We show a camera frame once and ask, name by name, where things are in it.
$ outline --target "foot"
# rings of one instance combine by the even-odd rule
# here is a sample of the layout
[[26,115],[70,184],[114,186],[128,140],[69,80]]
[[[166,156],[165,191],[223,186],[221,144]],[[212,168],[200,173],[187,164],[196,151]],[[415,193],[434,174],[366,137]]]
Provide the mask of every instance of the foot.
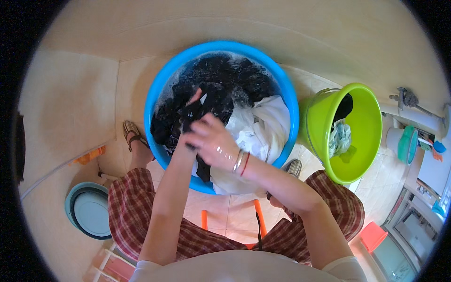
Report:
[[[130,138],[135,136],[136,134],[132,131],[127,135],[127,142],[129,143]],[[133,159],[136,159],[139,163],[150,163],[154,158],[152,151],[146,147],[141,141],[134,140],[130,143],[130,147],[132,148],[132,156]]]

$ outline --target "silver bangle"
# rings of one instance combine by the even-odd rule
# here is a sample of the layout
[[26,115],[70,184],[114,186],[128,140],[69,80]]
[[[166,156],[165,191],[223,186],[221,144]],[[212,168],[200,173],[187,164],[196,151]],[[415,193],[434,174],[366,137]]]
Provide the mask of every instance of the silver bangle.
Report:
[[244,150],[240,149],[239,153],[238,153],[238,157],[236,158],[236,163],[233,166],[233,170],[232,170],[233,173],[236,172],[236,170],[238,169],[239,165],[241,164],[241,161],[243,160],[243,155],[244,155]]

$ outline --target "white shirt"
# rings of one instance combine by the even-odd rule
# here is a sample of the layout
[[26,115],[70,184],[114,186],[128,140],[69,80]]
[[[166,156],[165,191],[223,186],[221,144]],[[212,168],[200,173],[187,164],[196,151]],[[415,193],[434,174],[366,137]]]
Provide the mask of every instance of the white shirt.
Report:
[[229,250],[161,266],[141,260],[129,282],[147,281],[321,281],[366,282],[356,257],[331,262],[322,270],[281,254]]

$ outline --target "plaid pants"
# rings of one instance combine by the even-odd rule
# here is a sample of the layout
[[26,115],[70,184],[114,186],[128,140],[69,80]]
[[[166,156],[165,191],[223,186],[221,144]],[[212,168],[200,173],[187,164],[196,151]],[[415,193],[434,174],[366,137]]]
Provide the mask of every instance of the plaid pants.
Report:
[[[364,207],[359,198],[341,185],[332,182],[325,171],[313,173],[306,181],[324,199],[349,242],[362,229]],[[109,188],[108,213],[110,230],[118,248],[138,260],[149,227],[155,196],[152,177],[148,170],[135,168],[115,180]],[[281,219],[262,239],[266,252],[282,254],[302,264],[310,263],[302,219],[284,208],[292,219]],[[202,254],[225,250],[247,250],[237,241],[207,231],[182,219],[176,261]],[[252,250],[258,250],[256,244]]]

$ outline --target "person's right hand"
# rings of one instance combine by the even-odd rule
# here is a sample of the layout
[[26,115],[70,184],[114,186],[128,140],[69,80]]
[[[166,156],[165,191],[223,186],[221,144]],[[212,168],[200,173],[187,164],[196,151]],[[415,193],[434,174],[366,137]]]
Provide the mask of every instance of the person's right hand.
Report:
[[207,113],[200,120],[193,122],[191,129],[192,132],[183,134],[183,141],[196,147],[206,164],[232,171],[239,148],[221,120],[212,113]]

